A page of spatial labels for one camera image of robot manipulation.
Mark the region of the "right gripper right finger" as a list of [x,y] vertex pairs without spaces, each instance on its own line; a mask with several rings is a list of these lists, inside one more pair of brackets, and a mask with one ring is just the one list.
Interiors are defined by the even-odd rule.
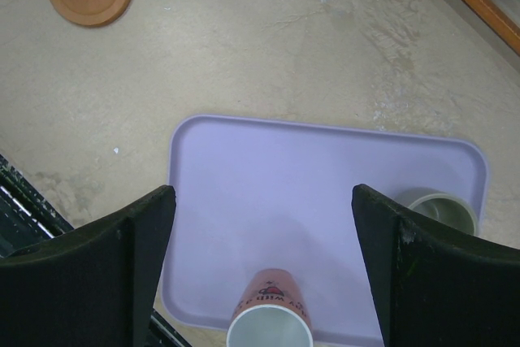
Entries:
[[420,215],[373,188],[352,210],[386,346],[517,346],[519,251]]

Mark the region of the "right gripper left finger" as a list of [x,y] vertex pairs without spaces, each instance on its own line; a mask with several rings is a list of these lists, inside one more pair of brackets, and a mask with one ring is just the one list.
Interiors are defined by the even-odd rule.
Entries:
[[176,211],[162,185],[1,260],[3,346],[142,346]]

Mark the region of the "dark olive cup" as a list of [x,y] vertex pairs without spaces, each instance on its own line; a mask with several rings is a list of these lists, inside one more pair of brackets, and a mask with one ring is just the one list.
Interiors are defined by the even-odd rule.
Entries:
[[431,188],[413,188],[399,193],[394,200],[410,210],[448,225],[458,231],[478,236],[478,219],[463,199]]

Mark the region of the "small orange-handled mug front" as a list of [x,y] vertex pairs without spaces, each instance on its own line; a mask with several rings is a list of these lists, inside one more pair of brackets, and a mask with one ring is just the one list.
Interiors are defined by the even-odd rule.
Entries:
[[242,294],[227,330],[228,347],[310,347],[310,315],[293,276],[282,269],[256,273]]

